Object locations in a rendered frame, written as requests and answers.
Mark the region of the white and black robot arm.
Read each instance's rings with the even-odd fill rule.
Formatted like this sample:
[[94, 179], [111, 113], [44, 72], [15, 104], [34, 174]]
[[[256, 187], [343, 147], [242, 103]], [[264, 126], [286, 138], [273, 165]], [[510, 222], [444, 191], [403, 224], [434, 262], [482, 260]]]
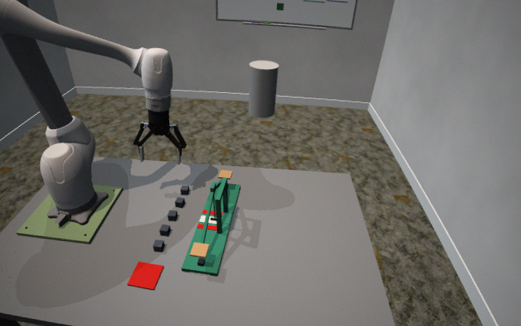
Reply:
[[134, 50], [56, 24], [29, 9], [28, 0], [0, 0], [0, 37], [48, 126], [50, 147], [42, 154], [40, 170], [56, 206], [47, 216], [57, 218], [60, 227], [68, 221], [85, 225], [109, 197], [95, 193], [91, 180], [94, 135], [69, 112], [36, 39], [129, 65], [142, 78], [146, 108], [155, 112], [171, 107], [170, 55], [161, 48]]

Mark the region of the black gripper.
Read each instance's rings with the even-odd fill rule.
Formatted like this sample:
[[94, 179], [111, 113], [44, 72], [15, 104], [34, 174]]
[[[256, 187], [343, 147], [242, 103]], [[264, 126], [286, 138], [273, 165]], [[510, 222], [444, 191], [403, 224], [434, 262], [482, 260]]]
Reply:
[[[140, 124], [139, 133], [137, 134], [135, 141], [133, 143], [134, 145], [137, 145], [139, 147], [141, 162], [143, 162], [145, 159], [143, 143], [152, 134], [155, 134], [155, 135], [165, 135], [177, 147], [178, 165], [180, 165], [182, 149], [185, 149], [187, 144], [185, 143], [185, 141], [178, 129], [178, 124], [171, 124], [171, 125], [169, 124], [169, 109], [165, 110], [165, 111], [161, 111], [161, 112], [154, 112], [154, 111], [148, 110], [148, 115], [149, 115], [149, 123], [145, 123], [145, 121], [143, 121]], [[143, 132], [144, 128], [146, 128], [146, 127], [148, 127], [150, 129], [150, 132], [139, 142], [142, 132]], [[175, 132], [176, 137], [179, 141], [169, 131], [170, 128]], [[178, 129], [178, 131], [177, 131], [177, 129]]]

